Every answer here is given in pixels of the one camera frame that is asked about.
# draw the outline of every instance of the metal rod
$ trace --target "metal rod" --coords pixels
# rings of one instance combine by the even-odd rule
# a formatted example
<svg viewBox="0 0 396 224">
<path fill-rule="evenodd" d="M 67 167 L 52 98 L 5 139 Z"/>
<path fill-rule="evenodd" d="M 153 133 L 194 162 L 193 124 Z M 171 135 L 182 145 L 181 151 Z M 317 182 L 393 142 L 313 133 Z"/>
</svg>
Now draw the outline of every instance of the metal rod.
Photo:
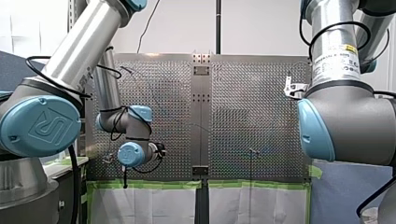
<svg viewBox="0 0 396 224">
<path fill-rule="evenodd" d="M 120 24 L 121 14 L 116 8 L 107 1 L 91 0 L 42 73 L 83 91 Z"/>
<path fill-rule="evenodd" d="M 221 0 L 216 0 L 216 54 L 221 54 Z"/>
<path fill-rule="evenodd" d="M 99 64 L 114 69 L 113 50 L 108 49 Z M 119 85 L 113 74 L 103 68 L 97 67 L 93 73 L 95 88 L 99 95 L 99 109 L 109 110 L 121 107 Z"/>
</svg>

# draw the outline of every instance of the black wire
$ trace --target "black wire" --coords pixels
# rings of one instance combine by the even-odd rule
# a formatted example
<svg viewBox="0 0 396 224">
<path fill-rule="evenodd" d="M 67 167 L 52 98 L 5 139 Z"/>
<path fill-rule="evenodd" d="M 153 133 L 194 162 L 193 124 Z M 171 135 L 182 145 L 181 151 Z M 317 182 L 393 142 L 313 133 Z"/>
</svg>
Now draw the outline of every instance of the black wire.
<svg viewBox="0 0 396 224">
<path fill-rule="evenodd" d="M 387 95 L 387 96 L 392 96 L 393 98 L 396 98 L 396 92 L 391 92 L 391 91 L 374 91 L 374 95 Z"/>
<path fill-rule="evenodd" d="M 306 7 L 307 7 L 307 3 L 306 3 L 306 1 L 304 0 L 303 10 L 302 10 L 302 12 L 300 13 L 299 30 L 300 30 L 300 38 L 303 40 L 303 42 L 304 42 L 306 45 L 309 46 L 310 44 L 309 44 L 309 42 L 305 39 L 304 33 L 303 33 L 303 15 L 305 14 Z"/>
<path fill-rule="evenodd" d="M 373 61 L 377 60 L 379 57 L 381 57 L 381 55 L 385 52 L 385 50 L 387 50 L 388 46 L 389 46 L 389 42 L 390 42 L 390 30 L 387 30 L 387 34 L 388 34 L 388 39 L 387 39 L 387 43 L 385 44 L 385 47 L 381 50 L 381 52 L 375 56 L 372 60 L 370 60 L 368 63 L 366 64 L 370 64 Z"/>
<path fill-rule="evenodd" d="M 124 167 L 124 188 L 128 189 L 128 169 L 126 167 Z"/>
<path fill-rule="evenodd" d="M 12 93 L 7 93 L 7 94 L 3 94 L 0 96 L 0 103 L 7 101 L 9 99 L 9 97 L 12 95 Z"/>
<path fill-rule="evenodd" d="M 97 66 L 100 67 L 100 68 L 102 68 L 102 69 L 108 70 L 108 71 L 110 71 L 110 72 L 117 73 L 118 76 L 116 77 L 116 79 L 122 78 L 122 73 L 119 72 L 119 71 L 117 71 L 116 69 L 112 69 L 112 68 L 103 66 L 103 65 L 101 65 L 101 64 L 98 64 Z"/>
<path fill-rule="evenodd" d="M 145 31 L 143 31 L 142 35 L 140 36 L 140 39 L 139 39 L 139 46 L 137 47 L 137 53 L 139 53 L 139 51 L 140 51 L 140 47 L 142 46 L 143 36 L 146 34 L 146 31 L 147 31 L 148 28 L 149 28 L 149 23 L 151 22 L 152 16 L 154 16 L 154 12 L 155 12 L 155 10 L 157 10 L 157 6 L 158 6 L 158 4 L 160 4 L 160 1 L 161 1 L 161 0 L 157 0 L 157 3 L 155 4 L 155 7 L 154 7 L 154 9 L 152 10 L 151 15 L 150 15 L 149 18 L 148 18 L 148 23 L 146 24 Z"/>
<path fill-rule="evenodd" d="M 362 44 L 360 47 L 358 47 L 358 50 L 364 48 L 364 47 L 369 43 L 372 34 L 371 34 L 370 29 L 369 29 L 366 25 L 364 25 L 363 23 L 358 22 L 358 21 L 340 21 L 340 22 L 337 22 L 337 23 L 335 23 L 335 24 L 326 26 L 325 28 L 323 28 L 322 30 L 320 30 L 320 31 L 312 38 L 312 41 L 311 41 L 311 43 L 310 43 L 310 45 L 309 45 L 309 51 L 308 51 L 308 53 L 309 53 L 309 59 L 310 59 L 311 61 L 312 61 L 312 48 L 314 47 L 315 42 L 320 38 L 321 35 L 323 35 L 324 33 L 326 33 L 329 29 L 333 28 L 334 26 L 339 26 L 339 25 L 357 25 L 357 26 L 359 26 L 361 29 L 363 29 L 363 30 L 367 33 L 366 42 L 364 42 L 364 44 Z"/>
<path fill-rule="evenodd" d="M 76 224 L 78 218 L 78 204 L 79 204 L 79 174 L 77 156 L 73 145 L 69 147 L 70 161 L 72 162 L 73 173 L 73 210 L 71 223 Z"/>
<path fill-rule="evenodd" d="M 113 133 L 117 133 L 118 132 L 117 125 L 120 123 L 122 115 L 128 110 L 127 106 L 122 106 L 122 107 L 123 107 L 122 111 L 117 115 L 117 117 L 115 117 L 113 119 L 113 128 L 111 129 L 111 132 L 110 132 L 110 140 L 111 141 L 117 141 L 122 136 L 122 133 L 120 133 L 117 137 L 113 138 Z"/>
<path fill-rule="evenodd" d="M 356 209 L 356 214 L 358 217 L 361 217 L 361 210 L 365 206 L 367 206 L 369 203 L 371 203 L 373 200 L 375 200 L 379 195 L 381 195 L 385 190 L 389 189 L 394 183 L 396 182 L 396 176 L 394 176 L 390 181 L 388 181 L 384 186 L 382 186 L 380 189 L 378 189 L 374 194 L 370 195 L 366 200 L 364 200 L 361 205 Z"/>
<path fill-rule="evenodd" d="M 138 172 L 139 174 L 146 175 L 146 174 L 152 173 L 152 172 L 154 172 L 155 170 L 157 170 L 157 168 L 160 167 L 160 165 L 161 165 L 162 162 L 163 162 L 163 158 L 160 157 L 160 158 L 158 159 L 157 165 L 155 165 L 154 168 L 152 168 L 152 169 L 149 170 L 149 171 L 138 170 L 138 169 L 136 169 L 136 168 L 134 168 L 134 167 L 132 167 L 132 169 L 133 169 L 134 171 Z"/>
<path fill-rule="evenodd" d="M 105 52 L 108 51 L 108 50 L 111 50 L 111 49 L 114 49 L 114 47 L 113 46 L 108 46 L 107 49 L 105 49 Z"/>
<path fill-rule="evenodd" d="M 60 84 L 58 84 L 57 82 L 55 82 L 54 80 L 52 80 L 51 78 L 49 78 L 49 77 L 47 77 L 46 75 L 44 75 L 43 73 L 41 73 L 41 71 L 39 71 L 38 69 L 36 69 L 36 68 L 32 65 L 32 62 L 31 62 L 31 61 L 32 61 L 32 60 L 35 60 L 35 59 L 50 59 L 50 56 L 31 56 L 31 57 L 26 58 L 26 64 L 27 64 L 27 66 L 28 66 L 30 69 L 32 69 L 32 71 L 34 71 L 36 74 L 38 74 L 40 77 L 46 79 L 50 84 L 54 85 L 55 87 L 57 87 L 57 88 L 59 88 L 59 89 L 61 89 L 61 90 L 70 91 L 70 92 L 72 92 L 72 93 L 74 93 L 74 94 L 77 94 L 77 95 L 79 95 L 79 96 L 82 97 L 82 98 L 91 98 L 90 95 L 87 95 L 87 94 L 81 93 L 81 92 L 79 92 L 79 91 L 75 91 L 75 90 L 73 90 L 73 89 L 67 88 L 67 87 L 65 87 L 65 86 L 63 86 L 63 85 L 60 85 Z"/>
</svg>

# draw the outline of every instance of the logo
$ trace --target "logo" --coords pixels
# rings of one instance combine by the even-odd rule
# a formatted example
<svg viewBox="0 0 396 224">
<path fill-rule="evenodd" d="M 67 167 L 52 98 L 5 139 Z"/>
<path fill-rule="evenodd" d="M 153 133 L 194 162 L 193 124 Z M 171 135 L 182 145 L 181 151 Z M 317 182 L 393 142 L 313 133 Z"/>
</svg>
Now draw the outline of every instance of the logo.
<svg viewBox="0 0 396 224">
<path fill-rule="evenodd" d="M 47 108 L 38 116 L 29 135 L 57 146 L 62 142 L 71 125 L 70 118 Z"/>
</svg>

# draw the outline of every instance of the white wall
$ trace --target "white wall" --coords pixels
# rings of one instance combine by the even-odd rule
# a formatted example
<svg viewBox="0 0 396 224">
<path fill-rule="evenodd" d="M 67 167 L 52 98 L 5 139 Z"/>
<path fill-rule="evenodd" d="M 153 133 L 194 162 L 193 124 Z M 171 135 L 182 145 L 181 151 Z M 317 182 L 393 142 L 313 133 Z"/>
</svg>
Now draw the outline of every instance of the white wall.
<svg viewBox="0 0 396 224">
<path fill-rule="evenodd" d="M 154 5 L 134 15 L 129 25 L 114 37 L 116 52 L 136 52 L 138 39 L 144 30 Z M 162 0 L 151 21 L 140 52 L 201 53 L 215 51 L 215 0 Z M 296 0 L 223 0 L 223 54 L 246 55 L 307 55 L 308 47 L 300 39 L 298 22 L 300 1 Z M 311 37 L 310 25 L 304 23 L 304 33 Z M 378 60 L 374 73 L 363 80 L 376 90 L 391 87 L 389 70 L 394 63 L 395 35 L 390 48 Z"/>
<path fill-rule="evenodd" d="M 113 39 L 116 52 L 136 52 L 155 3 L 148 0 L 148 7 L 118 30 Z M 0 6 L 0 50 L 23 57 L 51 55 L 66 35 L 67 0 L 0 0 Z M 299 13 L 297 0 L 223 0 L 222 53 L 307 55 L 307 46 L 298 33 Z M 216 0 L 162 0 L 143 38 L 141 52 L 215 51 L 215 21 Z M 391 75 L 394 30 L 395 22 L 390 48 L 379 59 L 375 72 L 363 76 L 376 90 L 396 91 L 396 78 Z M 310 39 L 306 22 L 304 33 Z"/>
<path fill-rule="evenodd" d="M 0 0 L 0 50 L 51 55 L 67 34 L 67 0 Z"/>
</svg>

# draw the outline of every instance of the perforated metal panel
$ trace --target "perforated metal panel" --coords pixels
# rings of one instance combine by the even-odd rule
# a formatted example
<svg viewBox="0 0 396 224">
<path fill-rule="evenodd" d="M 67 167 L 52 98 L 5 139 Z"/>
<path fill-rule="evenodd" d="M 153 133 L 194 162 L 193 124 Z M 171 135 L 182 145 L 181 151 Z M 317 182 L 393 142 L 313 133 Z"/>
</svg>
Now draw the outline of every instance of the perforated metal panel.
<svg viewBox="0 0 396 224">
<path fill-rule="evenodd" d="M 283 92 L 292 67 L 293 82 L 304 82 L 310 72 L 306 64 L 295 64 L 300 61 L 306 59 L 212 58 L 211 178 L 303 182 L 308 177 L 296 102 Z"/>
<path fill-rule="evenodd" d="M 310 73 L 309 66 L 297 62 L 306 59 L 213 55 L 203 65 L 191 55 L 116 55 L 122 103 L 153 109 L 151 139 L 163 142 L 168 150 L 157 171 L 149 175 L 131 171 L 129 178 L 191 180 L 193 165 L 208 165 L 212 179 L 307 181 L 309 160 L 301 151 L 296 102 L 283 93 L 291 68 L 293 82 L 305 82 Z M 209 73 L 194 74 L 201 69 L 197 66 Z M 94 91 L 93 96 L 87 102 L 91 159 L 87 177 L 122 178 L 116 155 L 125 139 L 109 146 L 109 133 L 96 131 Z M 106 163 L 110 153 L 114 161 Z"/>
<path fill-rule="evenodd" d="M 151 140 L 162 142 L 168 151 L 161 166 L 151 174 L 140 175 L 134 171 L 129 178 L 155 180 L 191 179 L 191 56 L 168 55 L 150 57 L 148 55 L 118 55 L 116 67 L 122 73 L 119 80 L 121 103 L 124 105 L 147 105 L 153 110 Z M 121 66 L 133 74 L 120 69 Z M 91 124 L 98 111 L 98 99 L 93 95 Z M 122 178 L 117 150 L 125 143 L 125 138 L 109 142 L 109 133 L 92 127 L 94 147 L 88 169 L 89 179 Z M 114 155 L 114 161 L 106 163 Z M 156 161 L 139 167 L 150 170 Z"/>
</svg>

